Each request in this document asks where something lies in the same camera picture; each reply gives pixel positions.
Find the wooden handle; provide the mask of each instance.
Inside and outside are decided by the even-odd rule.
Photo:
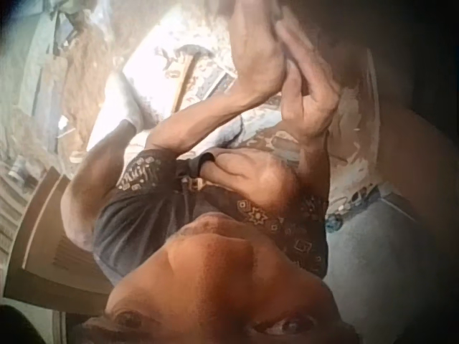
[[[174,102],[172,103],[172,113],[176,113],[180,110],[181,101],[183,100],[185,94],[185,80],[188,80],[188,74],[190,72],[190,67],[194,61],[195,55],[187,55],[185,57],[184,68],[180,73],[179,84],[177,85],[177,91],[175,92]]]

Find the hammer head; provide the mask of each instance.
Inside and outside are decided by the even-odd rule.
[[[208,50],[207,48],[197,45],[197,44],[185,44],[182,45],[180,48],[176,49],[177,54],[185,54],[185,55],[199,55],[199,56],[208,56],[212,57],[213,53]]]

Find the hand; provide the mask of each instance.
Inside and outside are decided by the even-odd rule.
[[[285,58],[272,23],[275,5],[273,0],[236,0],[229,21],[235,89],[254,106],[279,92],[285,78]]]
[[[324,138],[336,109],[340,87],[331,68],[315,50],[288,12],[275,25],[280,40],[295,61],[287,61],[287,77],[282,88],[282,119],[299,143]],[[308,94],[303,95],[304,84]]]

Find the patterned shirt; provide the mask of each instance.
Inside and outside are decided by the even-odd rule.
[[[237,193],[197,178],[207,160],[213,160],[212,154],[180,161],[167,150],[145,150],[129,163],[95,225],[95,260],[114,285],[168,237],[212,211],[255,226],[299,267],[326,275],[326,201],[303,194],[288,215],[273,216]]]

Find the forearm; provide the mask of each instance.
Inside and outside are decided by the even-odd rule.
[[[254,105],[235,85],[228,93],[198,102],[159,123],[151,130],[146,149],[163,148],[181,155]]]
[[[330,192],[330,158],[327,135],[301,142],[297,175],[302,189],[328,200]]]

